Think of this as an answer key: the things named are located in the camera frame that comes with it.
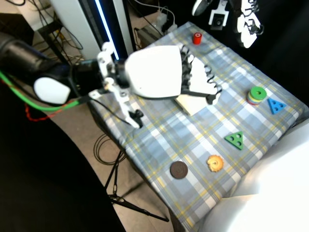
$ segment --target triangle with holes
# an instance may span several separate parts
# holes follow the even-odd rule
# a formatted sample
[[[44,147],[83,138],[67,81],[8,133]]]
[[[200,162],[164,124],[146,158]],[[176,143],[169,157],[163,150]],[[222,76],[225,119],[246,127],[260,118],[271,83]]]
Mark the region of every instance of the triangle with holes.
[[[271,98],[268,98],[268,104],[269,104],[269,107],[270,107],[270,110],[271,110],[271,113],[273,115],[279,113],[281,110],[283,110],[286,106],[286,104],[280,102],[280,101],[276,101],[276,100],[273,100]]]
[[[226,136],[225,140],[237,147],[239,150],[243,149],[242,131]]]

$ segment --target tiled floor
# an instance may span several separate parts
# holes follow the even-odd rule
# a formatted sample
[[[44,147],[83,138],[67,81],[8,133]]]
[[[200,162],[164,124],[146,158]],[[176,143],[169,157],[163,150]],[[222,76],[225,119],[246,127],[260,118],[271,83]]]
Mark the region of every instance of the tiled floor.
[[[97,162],[93,155],[93,145],[102,131],[96,126],[87,105],[63,111],[54,117],[53,121],[75,142],[93,167],[101,183],[105,184],[112,167]],[[110,141],[101,150],[101,155],[106,160],[115,160],[118,151],[117,146]],[[139,183],[142,183],[141,186],[127,195],[125,199],[151,213],[169,218],[167,207],[133,170],[128,160],[121,162],[118,172],[118,195],[123,195]],[[111,192],[112,183],[108,188],[108,193]],[[114,208],[127,232],[174,231],[171,222],[163,222],[119,205],[114,205]]]

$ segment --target checkered fabric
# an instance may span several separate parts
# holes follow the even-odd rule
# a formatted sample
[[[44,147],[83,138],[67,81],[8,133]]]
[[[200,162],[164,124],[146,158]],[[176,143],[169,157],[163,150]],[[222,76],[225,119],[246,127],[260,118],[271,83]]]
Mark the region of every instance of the checkered fabric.
[[[201,45],[192,43],[195,32],[203,34]],[[182,225],[188,231],[198,231],[198,222],[308,108],[192,23],[186,23],[151,46],[175,44],[186,45],[194,56],[212,67],[215,82],[224,87],[217,105],[188,116],[174,100],[151,101],[131,96],[129,104],[145,114],[144,126],[133,129],[97,103],[93,104]],[[273,115],[266,100],[259,106],[248,104],[246,94],[253,86],[263,87],[267,97],[287,106]],[[104,95],[99,100],[119,113],[112,95]],[[224,140],[238,131],[243,132],[241,151]],[[206,161],[210,155],[223,158],[221,171],[213,173],[208,169]],[[189,169],[184,179],[173,178],[169,171],[171,164],[178,160],[185,162]]]

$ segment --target green triangle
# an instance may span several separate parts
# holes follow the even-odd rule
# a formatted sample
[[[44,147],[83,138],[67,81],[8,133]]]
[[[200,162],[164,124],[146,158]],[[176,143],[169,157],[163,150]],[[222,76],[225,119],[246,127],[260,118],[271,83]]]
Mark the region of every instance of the green triangle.
[[[226,136],[225,140],[237,147],[239,150],[243,149],[242,131]]]

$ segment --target white led light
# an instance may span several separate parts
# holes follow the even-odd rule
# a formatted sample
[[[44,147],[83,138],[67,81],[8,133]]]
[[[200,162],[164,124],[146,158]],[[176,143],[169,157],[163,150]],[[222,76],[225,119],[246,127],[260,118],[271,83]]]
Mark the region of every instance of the white led light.
[[[109,27],[108,27],[108,25],[107,25],[107,22],[106,22],[106,19],[105,19],[104,13],[103,13],[103,8],[102,8],[102,6],[101,6],[101,4],[100,4],[100,1],[99,1],[99,0],[95,0],[95,2],[96,2],[96,5],[97,5],[97,8],[98,8],[98,12],[99,12],[99,14],[100,14],[100,16],[101,16],[101,19],[102,19],[103,25],[104,25],[104,27],[105,27],[105,30],[106,30],[107,36],[108,36],[108,38],[109,38],[110,42],[112,43],[112,45],[113,45],[113,47],[114,47],[114,49],[113,49],[113,50],[114,50],[115,57],[116,57],[116,59],[117,59],[117,60],[119,60],[119,56],[118,56],[118,53],[117,53],[117,50],[116,50],[116,47],[115,47],[114,41],[112,40],[112,35],[111,35],[111,32],[110,32],[110,29],[109,29]]]

